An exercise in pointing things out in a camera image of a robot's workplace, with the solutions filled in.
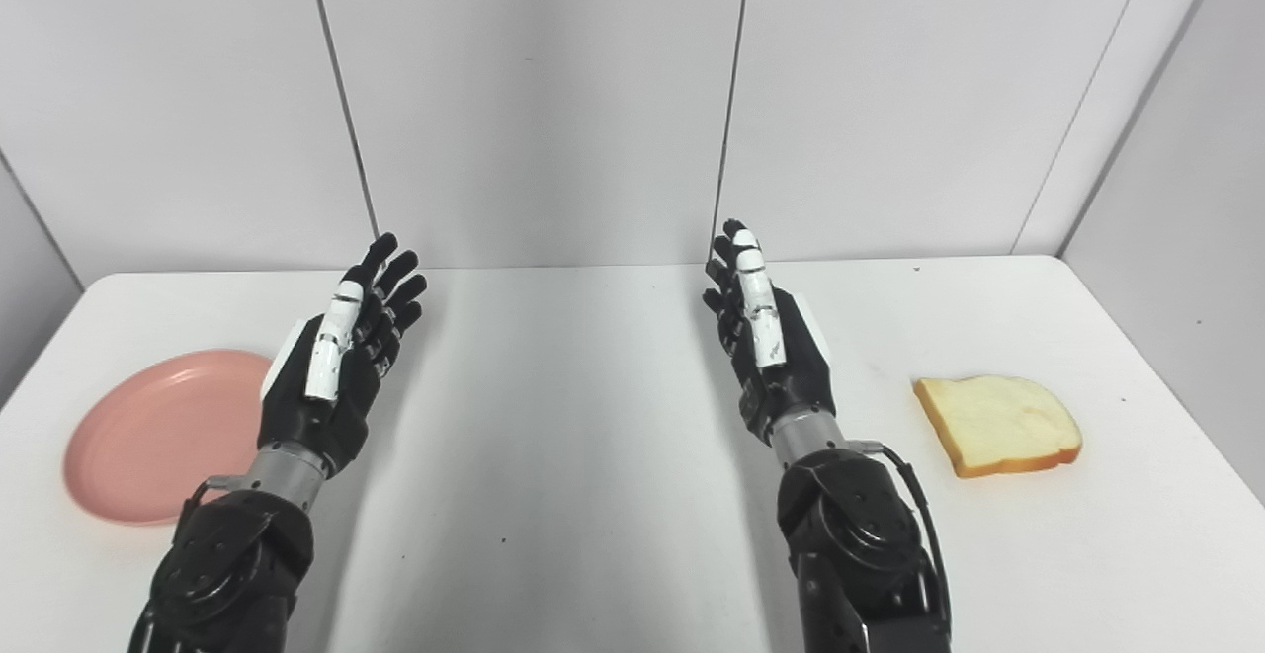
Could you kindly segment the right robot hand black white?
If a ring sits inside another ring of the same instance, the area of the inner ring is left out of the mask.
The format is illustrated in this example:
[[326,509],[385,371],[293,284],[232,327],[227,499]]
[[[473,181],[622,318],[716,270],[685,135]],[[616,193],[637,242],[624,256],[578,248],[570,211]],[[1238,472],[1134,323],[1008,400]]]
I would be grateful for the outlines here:
[[748,432],[772,445],[783,420],[810,413],[835,416],[829,359],[794,295],[773,283],[754,232],[729,219],[711,249],[705,272],[713,285],[702,302],[713,313],[719,343],[736,375]]

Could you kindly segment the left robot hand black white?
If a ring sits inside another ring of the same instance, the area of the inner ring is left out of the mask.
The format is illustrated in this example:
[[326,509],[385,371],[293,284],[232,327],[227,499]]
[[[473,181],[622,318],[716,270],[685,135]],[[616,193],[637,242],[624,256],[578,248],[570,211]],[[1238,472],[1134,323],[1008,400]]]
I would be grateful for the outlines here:
[[361,456],[368,414],[423,315],[428,280],[387,232],[349,267],[321,314],[296,324],[261,395],[257,445],[299,445],[335,476]]

